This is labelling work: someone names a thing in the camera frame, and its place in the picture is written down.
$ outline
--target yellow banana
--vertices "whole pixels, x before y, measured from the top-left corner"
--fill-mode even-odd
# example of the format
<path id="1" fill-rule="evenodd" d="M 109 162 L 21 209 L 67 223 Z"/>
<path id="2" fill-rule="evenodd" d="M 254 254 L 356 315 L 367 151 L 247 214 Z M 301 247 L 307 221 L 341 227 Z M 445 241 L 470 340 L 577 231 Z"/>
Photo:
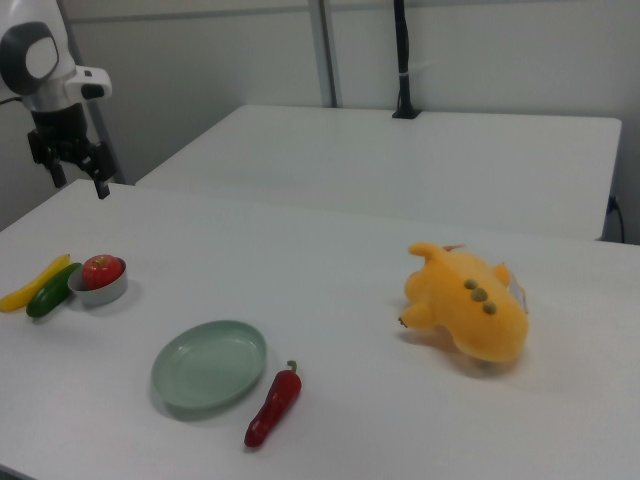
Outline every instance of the yellow banana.
<path id="1" fill-rule="evenodd" d="M 60 270 L 71 264 L 71 256 L 69 254 L 60 255 L 45 268 L 40 275 L 31 280 L 20 290 L 10 293 L 0 299 L 0 312 L 11 312 L 20 307 L 24 307 L 31 301 L 33 296 L 38 293 L 45 283 Z"/>

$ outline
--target red apple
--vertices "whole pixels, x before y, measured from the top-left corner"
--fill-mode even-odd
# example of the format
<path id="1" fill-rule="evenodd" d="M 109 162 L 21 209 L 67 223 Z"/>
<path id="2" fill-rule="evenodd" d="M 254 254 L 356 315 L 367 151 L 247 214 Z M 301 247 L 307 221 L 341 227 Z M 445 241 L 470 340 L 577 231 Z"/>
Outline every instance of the red apple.
<path id="1" fill-rule="evenodd" d="M 116 280 L 124 268 L 120 259 L 113 255 L 96 255 L 84 262 L 82 281 L 89 290 L 109 285 Z"/>

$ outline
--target metal bowl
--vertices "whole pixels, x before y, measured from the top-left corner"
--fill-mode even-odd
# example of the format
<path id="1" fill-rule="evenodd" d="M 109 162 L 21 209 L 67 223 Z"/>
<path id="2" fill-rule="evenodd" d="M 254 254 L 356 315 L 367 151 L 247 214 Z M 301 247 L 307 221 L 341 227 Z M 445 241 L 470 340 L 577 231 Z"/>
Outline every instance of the metal bowl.
<path id="1" fill-rule="evenodd" d="M 122 275 L 116 278 L 109 285 L 95 290 L 89 290 L 82 281 L 82 269 L 78 268 L 69 277 L 67 285 L 71 291 L 78 296 L 80 301 L 87 307 L 97 307 L 105 303 L 113 302 L 116 298 L 121 297 L 127 290 L 127 264 L 121 258 L 118 258 L 122 264 Z"/>

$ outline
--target toy chili pepper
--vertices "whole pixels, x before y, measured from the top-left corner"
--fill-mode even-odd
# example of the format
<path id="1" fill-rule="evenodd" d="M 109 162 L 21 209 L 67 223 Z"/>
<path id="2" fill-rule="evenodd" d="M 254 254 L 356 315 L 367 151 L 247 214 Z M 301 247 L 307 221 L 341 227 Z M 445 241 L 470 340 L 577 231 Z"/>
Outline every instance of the toy chili pepper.
<path id="1" fill-rule="evenodd" d="M 269 432 L 298 398 L 302 382 L 296 374 L 297 364 L 290 360 L 287 365 L 291 367 L 291 370 L 278 372 L 264 405 L 256 418 L 249 424 L 247 434 L 244 437 L 244 444 L 247 447 L 255 448 L 262 445 Z"/>

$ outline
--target toy vegetable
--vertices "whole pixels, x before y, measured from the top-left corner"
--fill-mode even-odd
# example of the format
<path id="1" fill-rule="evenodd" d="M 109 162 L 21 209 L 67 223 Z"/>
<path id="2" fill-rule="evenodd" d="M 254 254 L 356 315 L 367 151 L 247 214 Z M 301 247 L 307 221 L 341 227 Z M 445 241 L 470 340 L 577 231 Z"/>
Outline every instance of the toy vegetable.
<path id="1" fill-rule="evenodd" d="M 80 267 L 81 263 L 72 263 L 51 277 L 27 304 L 27 315 L 32 318 L 44 317 L 64 302 L 71 295 L 67 285 L 69 277 Z"/>
<path id="2" fill-rule="evenodd" d="M 31 301 L 33 296 L 47 283 L 56 273 L 71 263 L 69 254 L 60 255 L 45 268 L 40 275 L 31 280 L 28 284 L 6 297 L 0 299 L 0 312 L 11 312 L 20 307 L 24 307 Z"/>
<path id="3" fill-rule="evenodd" d="M 298 398 L 302 382 L 296 374 L 297 364 L 290 360 L 287 365 L 291 367 L 291 370 L 278 372 L 264 405 L 256 418 L 249 424 L 244 437 L 244 444 L 247 447 L 255 448 L 262 445 L 269 432 Z"/>
<path id="4" fill-rule="evenodd" d="M 468 252 L 418 243 L 409 253 L 425 266 L 405 284 L 411 306 L 400 316 L 408 328 L 446 327 L 464 353 L 490 362 L 516 358 L 529 322 L 524 291 L 502 263 L 491 267 Z"/>

